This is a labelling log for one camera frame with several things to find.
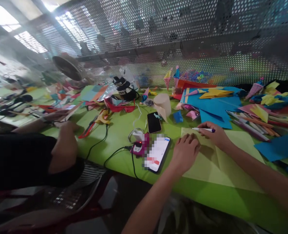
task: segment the black smartphone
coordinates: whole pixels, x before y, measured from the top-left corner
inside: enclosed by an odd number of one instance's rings
[[[158,112],[153,112],[147,115],[149,133],[156,133],[161,131],[160,119],[156,118],[154,114],[158,115]]]

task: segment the paper roll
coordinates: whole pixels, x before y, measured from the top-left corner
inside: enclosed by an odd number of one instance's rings
[[[171,114],[171,104],[168,94],[158,94],[154,98],[155,109],[158,114],[168,122],[167,117]]]

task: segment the fan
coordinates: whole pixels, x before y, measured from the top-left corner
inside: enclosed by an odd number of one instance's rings
[[[88,77],[84,67],[67,53],[53,56],[52,60],[55,66],[67,77],[74,81],[82,81],[83,79],[86,79],[90,85],[92,84],[92,81]]]

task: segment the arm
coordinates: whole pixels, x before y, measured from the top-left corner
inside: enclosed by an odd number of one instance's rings
[[[174,183],[190,169],[198,152],[199,143],[194,135],[187,134],[177,141],[168,168],[131,214],[122,234],[153,233]]]
[[[46,121],[55,121],[58,120],[60,117],[67,115],[68,110],[59,110],[50,114],[45,115]],[[47,124],[44,123],[41,119],[37,119],[31,123],[25,124],[22,127],[18,127],[14,129],[12,132],[14,133],[33,133],[38,132],[42,128],[46,127]]]
[[[75,164],[78,154],[78,144],[74,132],[79,126],[71,121],[61,123],[59,137],[51,151],[52,160],[49,166],[49,173],[65,171]]]
[[[270,196],[276,199],[288,210],[288,178],[261,163],[248,153],[234,145],[224,130],[211,123],[205,122],[199,128],[215,129],[215,133],[201,129],[202,136],[210,138],[217,147],[229,155],[257,184]]]

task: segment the green paper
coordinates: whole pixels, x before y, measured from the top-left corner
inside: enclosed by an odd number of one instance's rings
[[[210,140],[191,128],[181,129],[181,137],[187,133],[194,133],[197,136],[201,149],[195,163],[183,175],[184,177],[264,193],[249,175]],[[226,130],[225,133],[237,147],[264,163],[258,150],[254,149],[254,142],[247,132]]]

